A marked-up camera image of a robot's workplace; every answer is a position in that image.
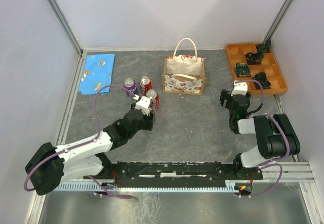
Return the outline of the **purple soda can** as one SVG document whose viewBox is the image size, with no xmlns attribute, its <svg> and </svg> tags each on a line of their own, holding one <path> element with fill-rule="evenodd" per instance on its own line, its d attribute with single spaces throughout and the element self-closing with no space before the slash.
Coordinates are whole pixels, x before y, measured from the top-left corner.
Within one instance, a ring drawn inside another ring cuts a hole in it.
<svg viewBox="0 0 324 224">
<path fill-rule="evenodd" d="M 138 94 L 137 85 L 136 85 L 136 82 L 133 79 L 131 79 L 131 78 L 125 79 L 123 86 L 128 91 L 132 92 L 132 94 L 129 93 L 129 92 L 127 92 L 127 96 L 128 97 L 133 97 L 133 95 L 137 95 Z"/>
</svg>

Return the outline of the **red cola can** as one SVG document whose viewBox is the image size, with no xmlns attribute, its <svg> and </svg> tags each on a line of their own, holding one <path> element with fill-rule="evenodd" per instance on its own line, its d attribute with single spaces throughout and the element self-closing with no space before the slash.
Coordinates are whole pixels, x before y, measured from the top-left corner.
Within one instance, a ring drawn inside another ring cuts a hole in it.
<svg viewBox="0 0 324 224">
<path fill-rule="evenodd" d="M 146 95 L 146 93 L 152 89 L 152 80 L 148 76 L 142 76 L 140 79 L 140 89 L 142 95 Z"/>
<path fill-rule="evenodd" d="M 146 97 L 150 99 L 150 107 L 153 110 L 156 110 L 159 108 L 159 95 L 156 90 L 150 89 L 146 93 Z"/>
</svg>

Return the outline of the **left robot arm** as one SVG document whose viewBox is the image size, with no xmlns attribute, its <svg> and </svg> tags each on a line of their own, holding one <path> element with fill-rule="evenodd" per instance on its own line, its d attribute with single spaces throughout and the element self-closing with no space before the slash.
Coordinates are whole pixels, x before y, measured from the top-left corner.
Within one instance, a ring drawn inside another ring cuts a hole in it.
<svg viewBox="0 0 324 224">
<path fill-rule="evenodd" d="M 125 145 L 140 130 L 152 130 L 154 121 L 155 112 L 150 107 L 133 103 L 122 119 L 96 135 L 66 145 L 42 144 L 25 166 L 24 189 L 41 196 L 75 178 L 108 178 L 112 166 L 105 152 Z"/>
</svg>

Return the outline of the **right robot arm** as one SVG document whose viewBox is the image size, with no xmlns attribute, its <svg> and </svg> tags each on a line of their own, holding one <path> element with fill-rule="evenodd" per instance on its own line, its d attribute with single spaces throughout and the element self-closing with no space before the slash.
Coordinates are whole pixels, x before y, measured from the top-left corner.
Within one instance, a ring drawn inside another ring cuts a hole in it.
<svg viewBox="0 0 324 224">
<path fill-rule="evenodd" d="M 259 167 L 300 153 L 299 139 L 286 114 L 252 114 L 250 92 L 238 94 L 223 89 L 220 105 L 229 110 L 229 128 L 235 134 L 255 135 L 257 145 L 249 151 L 237 154 L 232 164 L 232 173 L 238 179 L 260 172 Z"/>
</svg>

